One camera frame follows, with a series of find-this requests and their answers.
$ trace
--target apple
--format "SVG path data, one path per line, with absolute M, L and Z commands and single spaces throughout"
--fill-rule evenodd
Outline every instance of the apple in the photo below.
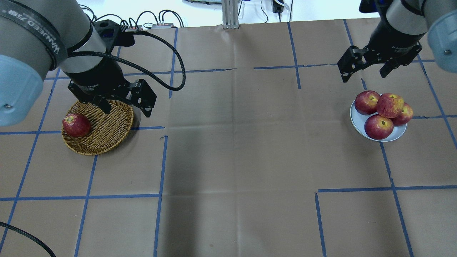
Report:
M 376 104 L 376 111 L 386 118 L 395 118 L 400 115 L 403 109 L 403 97 L 392 93 L 384 93 Z
M 401 126 L 405 125 L 408 123 L 411 119 L 413 118 L 413 109 L 411 106 L 407 103 L 404 103 L 403 108 L 400 112 L 400 115 L 398 115 L 395 118 L 392 118 L 392 122 L 394 126 Z
M 366 90 L 356 96 L 354 107 L 363 115 L 370 115 L 376 112 L 376 104 L 379 94 L 372 90 Z
M 372 139 L 382 140 L 390 136 L 392 131 L 392 120 L 379 114 L 369 117 L 365 122 L 365 132 Z
M 86 136 L 92 127 L 89 119 L 79 113 L 70 113 L 62 120 L 64 131 L 72 137 Z

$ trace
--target white plate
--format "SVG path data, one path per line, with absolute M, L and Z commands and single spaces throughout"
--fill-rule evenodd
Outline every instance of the white plate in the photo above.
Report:
M 390 142 L 390 141 L 394 141 L 396 139 L 398 139 L 399 137 L 401 137 L 403 135 L 403 133 L 405 132 L 406 130 L 406 125 L 402 125 L 402 126 L 395 126 L 393 128 L 393 131 L 392 131 L 392 134 L 390 134 L 390 136 L 382 139 L 382 140 L 376 140 L 376 139 L 372 139 L 370 138 L 367 133 L 365 132 L 365 122 L 367 121 L 367 119 L 370 117 L 370 116 L 373 116 L 375 114 L 377 114 L 377 112 L 371 114 L 371 115 L 363 115 L 363 114 L 360 114 L 357 110 L 356 110 L 356 107 L 354 106 L 354 103 L 356 101 L 352 102 L 352 105 L 351 105 L 351 121 L 352 121 L 352 125 L 354 125 L 354 128 L 356 128 L 356 130 L 364 137 L 368 138 L 368 139 L 371 139 L 373 141 L 377 141 L 377 142 Z

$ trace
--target gripper logo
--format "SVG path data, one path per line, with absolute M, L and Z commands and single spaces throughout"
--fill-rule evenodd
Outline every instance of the gripper logo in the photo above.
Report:
M 9 10 L 8 14 L 15 17 L 16 19 L 22 21 L 24 24 L 27 24 L 28 26 L 32 27 L 35 29 L 38 33 L 40 33 L 45 40 L 47 40 L 49 43 L 51 43 L 51 48 L 53 49 L 54 53 L 58 54 L 60 51 L 60 47 L 58 44 L 55 42 L 56 37 L 54 37 L 46 28 L 42 27 L 40 23 L 37 21 L 33 20 L 29 15 L 23 13 L 19 14 L 17 11 L 14 10 Z

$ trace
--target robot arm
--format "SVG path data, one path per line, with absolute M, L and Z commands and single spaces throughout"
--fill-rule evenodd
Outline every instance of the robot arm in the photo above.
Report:
M 343 82 L 373 64 L 385 63 L 380 69 L 383 78 L 409 65 L 427 31 L 436 63 L 457 73 L 457 0 L 362 0 L 359 11 L 377 11 L 381 21 L 367 46 L 350 46 L 338 61 Z
M 0 0 L 0 29 L 0 126 L 26 117 L 47 72 L 57 67 L 71 79 L 68 88 L 81 102 L 108 114 L 111 105 L 107 100 L 120 100 L 150 117 L 156 94 L 143 79 L 125 80 L 110 53 L 115 46 L 132 46 L 134 34 L 160 38 L 110 20 L 92 24 L 76 0 Z M 170 88 L 149 75 L 176 91 L 185 83 L 184 66 L 176 50 L 161 41 L 176 53 L 183 82 Z

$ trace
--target white floor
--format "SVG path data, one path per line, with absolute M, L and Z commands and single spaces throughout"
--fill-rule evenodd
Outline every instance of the white floor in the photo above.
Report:
M 222 5 L 207 5 L 200 2 L 187 2 L 186 0 L 131 0 L 128 4 L 119 0 L 77 0 L 80 4 L 87 5 L 94 10 L 97 17 L 113 13 L 127 20 L 132 17 L 136 20 L 143 11 L 152 11 L 156 15 L 159 11 L 169 9 L 180 14 L 185 27 L 202 27 L 222 24 Z M 264 23 L 268 15 L 268 22 L 279 22 L 277 13 L 272 12 L 272 0 L 243 1 L 239 22 Z M 285 0 L 291 5 L 292 0 Z M 317 21 L 333 19 L 353 19 L 379 17 L 377 13 L 362 14 L 359 12 L 360 0 L 294 0 L 292 6 L 292 21 Z M 282 13 L 282 21 L 289 21 L 290 9 Z M 139 23 L 153 22 L 150 14 L 141 17 Z M 165 16 L 165 22 L 179 23 L 171 13 Z

